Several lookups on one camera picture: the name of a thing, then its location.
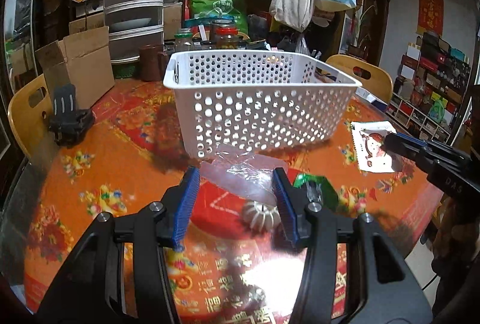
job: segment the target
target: green shopping bag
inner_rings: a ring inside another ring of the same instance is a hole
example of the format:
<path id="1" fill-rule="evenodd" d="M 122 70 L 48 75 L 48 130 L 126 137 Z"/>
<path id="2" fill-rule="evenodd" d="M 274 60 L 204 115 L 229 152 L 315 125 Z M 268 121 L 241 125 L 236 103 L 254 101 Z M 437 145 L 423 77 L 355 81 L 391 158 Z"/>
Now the green shopping bag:
<path id="1" fill-rule="evenodd" d="M 233 16 L 237 29 L 248 35 L 245 0 L 190 0 L 190 17 Z"/>

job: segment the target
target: metal screw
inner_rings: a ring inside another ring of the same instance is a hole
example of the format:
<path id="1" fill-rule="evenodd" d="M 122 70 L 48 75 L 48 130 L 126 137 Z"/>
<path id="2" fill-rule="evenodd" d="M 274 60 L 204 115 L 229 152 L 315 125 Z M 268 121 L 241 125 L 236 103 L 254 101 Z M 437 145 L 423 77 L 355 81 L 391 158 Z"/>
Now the metal screw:
<path id="1" fill-rule="evenodd" d="M 370 213 L 362 213 L 360 217 L 366 223 L 371 223 L 374 220 L 374 217 Z"/>
<path id="2" fill-rule="evenodd" d="M 155 201 L 152 202 L 148 207 L 152 212 L 159 212 L 163 209 L 163 204 L 160 201 Z"/>
<path id="3" fill-rule="evenodd" d="M 314 213 L 320 212 L 322 210 L 322 205 L 318 202 L 310 202 L 307 207 L 309 211 L 312 211 Z"/>
<path id="4" fill-rule="evenodd" d="M 97 215 L 97 220 L 100 222 L 105 222 L 110 218 L 110 213 L 102 212 Z"/>

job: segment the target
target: floral tablecloth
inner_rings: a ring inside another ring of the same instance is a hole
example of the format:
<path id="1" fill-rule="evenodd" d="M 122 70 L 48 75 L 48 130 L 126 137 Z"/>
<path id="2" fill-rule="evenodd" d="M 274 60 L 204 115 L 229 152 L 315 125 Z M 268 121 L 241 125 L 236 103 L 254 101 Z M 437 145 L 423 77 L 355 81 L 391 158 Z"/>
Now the floral tablecloth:
<path id="1" fill-rule="evenodd" d="M 94 106 L 95 125 L 78 146 L 61 149 L 40 195 L 25 254 L 25 294 L 36 311 L 48 286 L 92 219 L 139 211 L 177 185 L 190 160 L 183 145 L 174 95 L 162 83 L 117 81 Z M 333 137 L 314 147 L 270 152 L 289 165 L 293 181 L 304 171 L 328 178 L 338 211 L 375 215 L 406 256 L 427 226 L 441 192 L 413 163 L 402 171 L 360 171 L 352 121 L 385 120 L 352 99 Z M 171 288 L 184 323 L 285 323 L 295 302 L 305 252 L 272 249 L 269 233 L 254 234 L 241 220 L 243 199 L 202 182 L 182 252 L 166 251 Z M 135 314 L 132 247 L 125 247 L 125 293 Z M 344 311 L 346 247 L 337 248 L 333 316 Z"/>

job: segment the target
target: tile floor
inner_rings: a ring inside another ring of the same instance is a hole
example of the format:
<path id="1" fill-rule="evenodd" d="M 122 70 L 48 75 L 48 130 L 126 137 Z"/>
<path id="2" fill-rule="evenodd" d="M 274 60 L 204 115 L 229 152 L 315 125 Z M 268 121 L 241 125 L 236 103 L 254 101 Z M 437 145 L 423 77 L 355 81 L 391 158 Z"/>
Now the tile floor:
<path id="1" fill-rule="evenodd" d="M 431 252 L 431 243 L 426 242 L 422 244 L 420 242 L 414 247 L 409 256 L 406 257 L 406 264 L 409 265 L 412 273 L 416 277 L 418 283 L 423 288 L 431 279 L 435 276 L 435 273 L 431 269 L 431 260 L 434 258 L 434 254 Z M 423 292 L 430 303 L 433 306 L 435 302 L 435 294 L 437 292 L 437 285 L 440 278 L 436 278 Z"/>

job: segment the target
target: white plastic basket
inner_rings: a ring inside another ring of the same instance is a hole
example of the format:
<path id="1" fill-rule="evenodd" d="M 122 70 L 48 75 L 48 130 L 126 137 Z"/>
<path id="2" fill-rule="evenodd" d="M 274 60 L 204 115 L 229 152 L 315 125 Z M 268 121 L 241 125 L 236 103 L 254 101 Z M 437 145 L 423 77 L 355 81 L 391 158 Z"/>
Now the white plastic basket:
<path id="1" fill-rule="evenodd" d="M 317 66 L 335 83 L 319 83 Z M 185 150 L 198 159 L 220 143 L 251 151 L 326 140 L 362 86 L 312 57 L 258 50 L 175 53 L 164 85 L 175 93 Z"/>

